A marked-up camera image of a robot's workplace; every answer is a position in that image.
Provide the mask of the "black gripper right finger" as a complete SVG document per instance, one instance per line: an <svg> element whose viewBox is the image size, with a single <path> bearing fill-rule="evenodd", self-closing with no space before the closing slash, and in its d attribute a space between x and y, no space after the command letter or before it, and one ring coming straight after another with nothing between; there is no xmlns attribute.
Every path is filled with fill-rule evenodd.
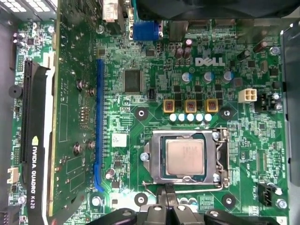
<svg viewBox="0 0 300 225"><path fill-rule="evenodd" d="M193 212L178 203L173 185L165 185L168 222L172 225L277 225L271 217L239 217L223 210L211 209L204 214Z"/></svg>

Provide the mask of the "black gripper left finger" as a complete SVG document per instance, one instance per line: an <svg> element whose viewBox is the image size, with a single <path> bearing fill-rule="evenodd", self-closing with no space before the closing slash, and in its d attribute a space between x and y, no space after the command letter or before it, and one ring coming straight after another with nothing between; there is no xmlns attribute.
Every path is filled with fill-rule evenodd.
<svg viewBox="0 0 300 225"><path fill-rule="evenodd" d="M157 189L157 203L145 205L146 210L136 212L129 208L115 210L89 222L89 225L165 225L168 214L168 186Z"/></svg>

